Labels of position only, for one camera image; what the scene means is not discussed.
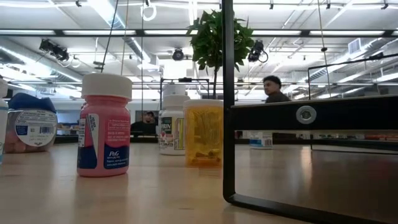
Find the metal ring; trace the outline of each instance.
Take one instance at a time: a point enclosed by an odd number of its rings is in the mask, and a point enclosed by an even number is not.
[[[302,106],[296,111],[296,119],[302,124],[311,124],[317,118],[317,111],[312,106]]]

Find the product label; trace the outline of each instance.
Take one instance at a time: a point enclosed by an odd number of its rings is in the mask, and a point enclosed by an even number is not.
[[[160,119],[160,150],[184,150],[183,118]]]
[[[15,122],[19,139],[28,146],[44,146],[57,134],[57,115],[45,110],[21,112]]]
[[[253,147],[272,148],[272,134],[264,131],[251,131],[249,144]]]
[[[7,112],[8,108],[0,107],[0,163],[2,158],[2,150],[4,148],[4,140],[6,138]]]
[[[79,125],[78,168],[94,169],[102,158],[105,169],[129,165],[130,117],[100,119],[98,114],[87,114],[81,116]]]

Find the dark hair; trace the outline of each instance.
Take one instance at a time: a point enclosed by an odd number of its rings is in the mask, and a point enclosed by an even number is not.
[[[154,114],[154,112],[152,112],[152,111],[148,111],[148,112],[146,113],[146,115],[152,115],[153,117],[155,117],[155,114]]]
[[[278,84],[279,88],[282,88],[282,82],[280,82],[280,78],[278,78],[278,77],[276,77],[274,75],[270,75],[270,76],[267,76],[267,77],[262,79],[263,83],[266,82],[266,81],[272,81],[272,82]]]

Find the table surface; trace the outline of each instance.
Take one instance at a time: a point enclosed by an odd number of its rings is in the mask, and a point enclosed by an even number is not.
[[[5,154],[0,223],[303,223],[228,204],[220,170],[186,168],[156,144],[131,144],[127,174],[105,178],[77,176],[76,148]]]

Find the wooden table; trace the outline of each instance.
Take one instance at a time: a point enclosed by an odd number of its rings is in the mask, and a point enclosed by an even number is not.
[[[231,206],[220,170],[186,168],[156,144],[132,144],[127,174],[106,178],[77,176],[76,147],[4,155],[1,224],[303,223]]]

